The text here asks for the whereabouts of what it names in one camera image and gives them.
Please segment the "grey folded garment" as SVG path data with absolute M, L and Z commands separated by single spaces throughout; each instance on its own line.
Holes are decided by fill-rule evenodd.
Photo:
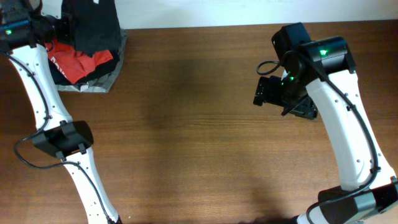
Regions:
M 124 52 L 126 49 L 127 31 L 121 29 L 121 45 L 119 46 L 118 56 L 119 61 L 116 64 L 115 69 L 99 78 L 95 78 L 85 83 L 75 85 L 59 85 L 56 84 L 58 91 L 69 91 L 79 93 L 108 93 L 117 80 L 124 62 Z

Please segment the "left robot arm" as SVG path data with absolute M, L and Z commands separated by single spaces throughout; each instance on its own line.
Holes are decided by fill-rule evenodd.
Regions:
M 28 140 L 70 174 L 89 223 L 120 223 L 96 169 L 93 135 L 64 106 L 50 71 L 57 42 L 94 55 L 121 43 L 113 1 L 2 1 L 1 54 L 17 70 L 35 118 Z

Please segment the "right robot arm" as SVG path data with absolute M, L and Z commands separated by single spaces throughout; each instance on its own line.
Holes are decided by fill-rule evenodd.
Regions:
M 280 106 L 283 114 L 322 117 L 340 183 L 292 223 L 362 223 L 397 206 L 397 175 L 382 153 L 359 92 L 356 65 L 340 36 L 312 40 L 300 22 L 272 36 L 281 77 L 261 72 L 253 103 Z

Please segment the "dark green t-shirt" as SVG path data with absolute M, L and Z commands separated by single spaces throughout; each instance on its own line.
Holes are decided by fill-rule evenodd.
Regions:
M 104 50 L 117 50 L 121 45 L 114 0 L 67 0 L 62 11 L 70 18 L 75 50 L 93 55 Z

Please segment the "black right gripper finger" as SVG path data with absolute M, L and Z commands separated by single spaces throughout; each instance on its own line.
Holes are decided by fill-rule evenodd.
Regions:
M 317 118 L 318 110 L 314 101 L 308 95 L 304 95 L 293 103 L 284 106 L 281 115 L 285 116 L 287 114 L 313 120 Z
M 254 99 L 253 99 L 253 104 L 256 106 L 262 106 L 265 102 L 265 96 L 266 96 L 266 89 L 267 89 L 267 78 L 266 77 L 261 77 L 258 81 L 255 94 L 254 94 Z

